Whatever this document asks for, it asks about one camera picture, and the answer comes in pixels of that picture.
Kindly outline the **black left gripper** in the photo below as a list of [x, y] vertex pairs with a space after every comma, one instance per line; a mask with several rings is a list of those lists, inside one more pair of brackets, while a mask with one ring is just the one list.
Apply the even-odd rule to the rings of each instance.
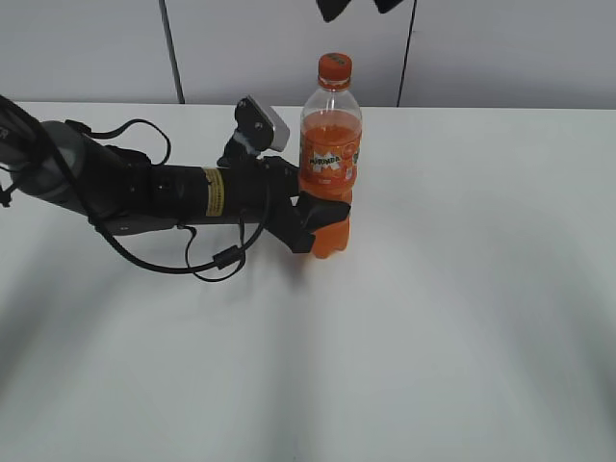
[[[310, 253], [316, 232], [343, 222], [350, 213], [344, 201], [326, 200], [307, 192], [299, 195], [298, 167], [280, 156], [266, 156], [239, 168], [223, 170], [223, 218], [244, 214], [260, 222], [292, 253]], [[297, 196], [295, 204], [291, 198]]]

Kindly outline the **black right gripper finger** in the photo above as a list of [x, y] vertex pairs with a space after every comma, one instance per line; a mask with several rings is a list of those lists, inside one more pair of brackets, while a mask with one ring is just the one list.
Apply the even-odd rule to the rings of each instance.
[[379, 13], [386, 14], [397, 7], [403, 0], [374, 0]]
[[317, 0], [319, 12], [326, 23], [338, 18], [349, 3], [350, 0]]

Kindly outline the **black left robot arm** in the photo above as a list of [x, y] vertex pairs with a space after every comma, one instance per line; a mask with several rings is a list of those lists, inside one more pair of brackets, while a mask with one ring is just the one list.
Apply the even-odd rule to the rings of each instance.
[[40, 122], [1, 100], [1, 165], [13, 191], [99, 220], [113, 236], [187, 225], [258, 223], [294, 253], [308, 253], [318, 230], [346, 220], [350, 206], [300, 189], [298, 168], [280, 157], [289, 128], [277, 112], [246, 96], [215, 167], [153, 163], [110, 145], [126, 130], [94, 132], [74, 120]]

